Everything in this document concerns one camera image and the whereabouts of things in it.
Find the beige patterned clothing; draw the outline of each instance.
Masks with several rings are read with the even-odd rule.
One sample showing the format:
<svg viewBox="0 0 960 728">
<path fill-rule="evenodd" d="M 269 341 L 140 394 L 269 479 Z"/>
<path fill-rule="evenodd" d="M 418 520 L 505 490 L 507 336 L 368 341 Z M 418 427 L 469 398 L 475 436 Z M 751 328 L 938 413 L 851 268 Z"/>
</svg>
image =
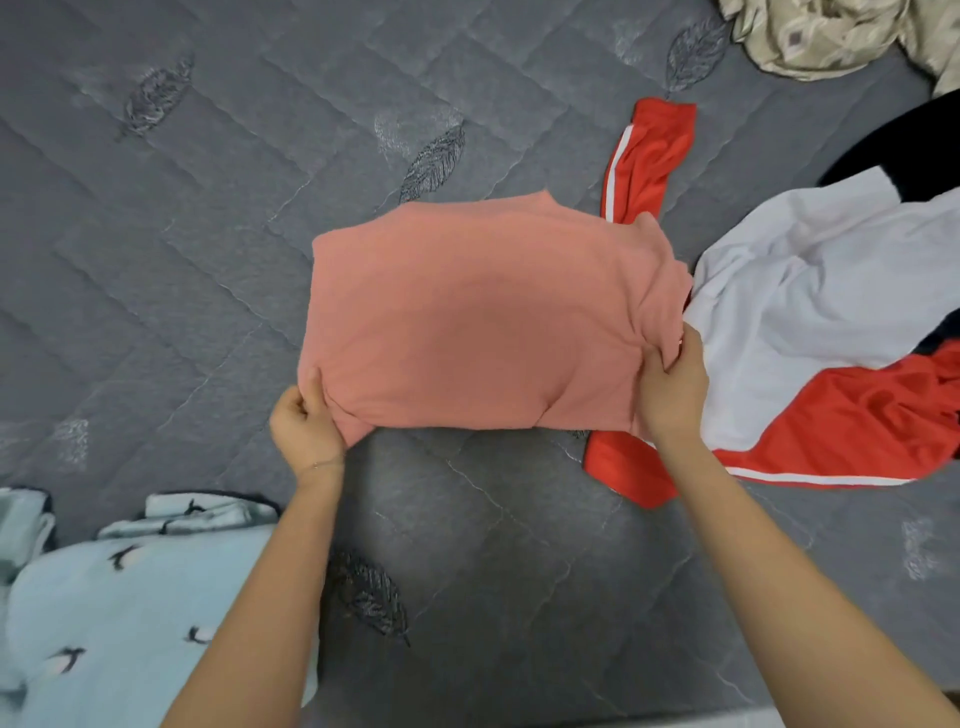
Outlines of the beige patterned clothing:
<svg viewBox="0 0 960 728">
<path fill-rule="evenodd" d="M 843 76 L 899 41 L 931 73 L 934 96 L 960 88 L 960 0 L 719 0 L 733 40 L 764 71 Z"/>
</svg>

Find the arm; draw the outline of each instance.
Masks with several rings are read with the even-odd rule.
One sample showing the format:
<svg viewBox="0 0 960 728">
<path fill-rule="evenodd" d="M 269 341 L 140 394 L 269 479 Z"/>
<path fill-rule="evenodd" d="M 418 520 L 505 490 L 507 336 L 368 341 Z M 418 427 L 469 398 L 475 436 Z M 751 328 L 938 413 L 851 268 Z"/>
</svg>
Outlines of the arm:
<svg viewBox="0 0 960 728">
<path fill-rule="evenodd" d="M 770 520 L 700 439 L 703 344 L 645 353 L 637 410 L 790 728 L 960 726 L 960 713 Z"/>
<path fill-rule="evenodd" d="M 320 373 L 291 387 L 270 427 L 297 491 L 161 728 L 292 728 L 320 618 L 344 444 Z"/>
</svg>

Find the gray quilted mattress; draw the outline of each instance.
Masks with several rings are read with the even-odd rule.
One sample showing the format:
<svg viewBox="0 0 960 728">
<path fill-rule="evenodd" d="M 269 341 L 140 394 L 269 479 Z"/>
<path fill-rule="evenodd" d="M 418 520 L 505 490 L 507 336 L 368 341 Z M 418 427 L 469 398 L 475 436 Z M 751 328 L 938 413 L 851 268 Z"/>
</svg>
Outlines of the gray quilted mattress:
<svg viewBox="0 0 960 728">
<path fill-rule="evenodd" d="M 60 540 L 165 489 L 280 500 L 265 429 L 294 378 L 320 232 L 396 204 L 466 120 L 436 201 L 547 187 L 595 213 L 633 103 L 666 95 L 708 0 L 8 0 L 0 4 L 0 475 Z M 144 136 L 123 107 L 195 51 Z M 928 98 L 899 52 L 805 85 L 731 47 L 662 225 L 692 260 Z M 338 539 L 399 585 L 409 645 L 333 608 L 317 725 L 542 725 L 770 701 L 676 504 L 644 512 L 552 431 L 382 430 Z M 960 687 L 960 470 L 889 491 L 750 486 L 902 648 Z"/>
</svg>

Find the pink fabric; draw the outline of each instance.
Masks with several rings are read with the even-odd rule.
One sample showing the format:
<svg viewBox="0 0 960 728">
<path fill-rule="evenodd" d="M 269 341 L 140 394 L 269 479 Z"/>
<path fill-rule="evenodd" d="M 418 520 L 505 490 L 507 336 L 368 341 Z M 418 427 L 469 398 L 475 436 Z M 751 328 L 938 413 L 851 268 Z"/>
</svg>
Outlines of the pink fabric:
<svg viewBox="0 0 960 728">
<path fill-rule="evenodd" d="M 377 425 L 642 434 L 641 345 L 676 357 L 691 284 L 650 214 L 616 225 L 547 192 L 408 203 L 313 251 L 298 374 L 320 366 L 348 445 Z"/>
</svg>

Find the forearm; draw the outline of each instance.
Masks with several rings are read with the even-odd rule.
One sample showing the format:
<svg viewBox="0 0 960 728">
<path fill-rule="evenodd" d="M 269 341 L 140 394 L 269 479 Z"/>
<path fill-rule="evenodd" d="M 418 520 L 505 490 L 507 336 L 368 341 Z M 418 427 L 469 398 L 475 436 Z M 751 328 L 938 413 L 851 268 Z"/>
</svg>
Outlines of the forearm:
<svg viewBox="0 0 960 728">
<path fill-rule="evenodd" d="M 297 724 L 343 475 L 308 473 L 161 728 Z"/>
<path fill-rule="evenodd" d="M 699 439 L 659 450 L 788 726 L 960 725 L 936 686 Z"/>
</svg>

